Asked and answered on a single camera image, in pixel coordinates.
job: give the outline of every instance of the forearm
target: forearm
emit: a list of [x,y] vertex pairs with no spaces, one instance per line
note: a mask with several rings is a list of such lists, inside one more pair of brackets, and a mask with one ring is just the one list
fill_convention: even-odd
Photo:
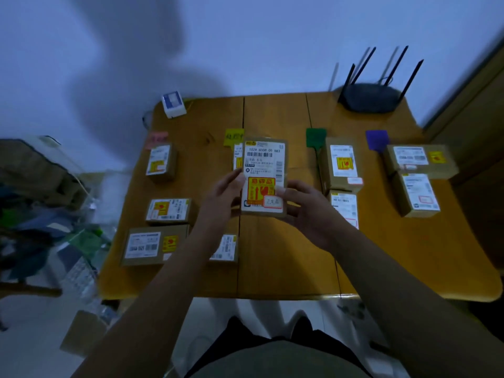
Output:
[[481,375],[482,359],[487,376],[504,369],[498,357],[504,347],[497,338],[361,232],[340,233],[331,253],[412,376]]
[[163,376],[212,246],[193,231],[73,377]]

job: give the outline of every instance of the black router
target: black router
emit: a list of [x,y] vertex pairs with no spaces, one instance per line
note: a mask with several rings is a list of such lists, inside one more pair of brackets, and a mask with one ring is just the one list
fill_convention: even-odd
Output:
[[378,83],[355,83],[359,78],[359,75],[364,70],[365,66],[368,64],[369,59],[375,52],[376,47],[371,50],[369,56],[366,58],[366,61],[363,63],[359,72],[355,76],[355,78],[350,82],[352,78],[352,74],[355,70],[355,63],[352,64],[350,68],[350,72],[348,74],[347,80],[341,89],[341,94],[338,98],[338,102],[341,103],[345,109],[356,112],[356,113],[390,113],[394,111],[399,103],[403,100],[404,95],[408,91],[408,88],[413,81],[413,78],[418,73],[420,66],[423,63],[421,60],[415,70],[413,70],[413,74],[411,75],[406,87],[402,92],[396,90],[395,88],[391,88],[389,83],[392,80],[392,76],[396,72],[399,63],[404,57],[404,53],[408,50],[406,46],[399,56],[394,68],[390,72],[385,84],[381,84],[381,80]]

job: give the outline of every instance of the orange wooden tabletop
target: orange wooden tabletop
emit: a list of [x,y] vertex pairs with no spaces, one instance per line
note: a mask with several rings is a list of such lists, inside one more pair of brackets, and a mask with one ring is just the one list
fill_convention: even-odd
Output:
[[[201,203],[206,191],[232,168],[232,152],[223,146],[227,128],[289,141],[289,179],[320,189],[313,149],[306,148],[308,127],[325,127],[328,135],[348,136],[356,146],[364,178],[358,194],[361,230],[406,269],[443,297],[489,301],[501,291],[498,273],[472,234],[447,181],[432,185],[441,213],[429,219],[401,218],[397,213],[379,155],[368,150],[365,131],[386,129],[393,143],[419,143],[421,130],[404,102],[393,114],[357,115],[337,105],[330,93],[267,95],[196,100],[188,113],[168,119],[160,104],[154,131],[169,132],[179,151],[176,178],[153,184],[145,177],[149,153],[135,166],[123,213],[98,285],[104,298],[138,295],[159,266],[119,265],[129,228],[143,227],[150,199],[192,197]],[[228,225],[239,231],[238,265],[209,264],[198,296],[306,299],[355,295],[330,255],[297,230],[276,219],[241,216]]]

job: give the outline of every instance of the fingernail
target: fingernail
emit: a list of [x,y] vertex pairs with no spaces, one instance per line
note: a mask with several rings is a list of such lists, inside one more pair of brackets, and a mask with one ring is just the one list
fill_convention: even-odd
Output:
[[276,185],[275,186],[275,195],[276,196],[282,196],[285,193],[285,188],[282,187],[281,185]]
[[245,174],[240,172],[239,175],[235,179],[238,183],[245,183]]

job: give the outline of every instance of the pink sticky note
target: pink sticky note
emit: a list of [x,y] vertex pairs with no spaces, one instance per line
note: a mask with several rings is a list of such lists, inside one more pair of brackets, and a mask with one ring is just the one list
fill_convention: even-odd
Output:
[[145,141],[145,149],[151,150],[155,146],[162,145],[163,143],[166,143],[167,139],[168,139],[168,132],[166,132],[166,131],[150,132],[147,137],[147,140]]

